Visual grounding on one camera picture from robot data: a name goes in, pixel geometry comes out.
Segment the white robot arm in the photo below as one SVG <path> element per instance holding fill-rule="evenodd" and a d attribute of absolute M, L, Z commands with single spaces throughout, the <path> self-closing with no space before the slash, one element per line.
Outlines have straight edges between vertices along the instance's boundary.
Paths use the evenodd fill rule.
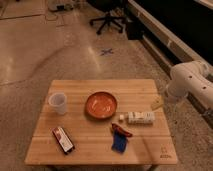
<path fill-rule="evenodd" d="M 176 103 L 191 93 L 213 109 L 213 83 L 207 79 L 209 74 L 210 67 L 203 60 L 174 65 L 164 91 L 165 99 Z"/>

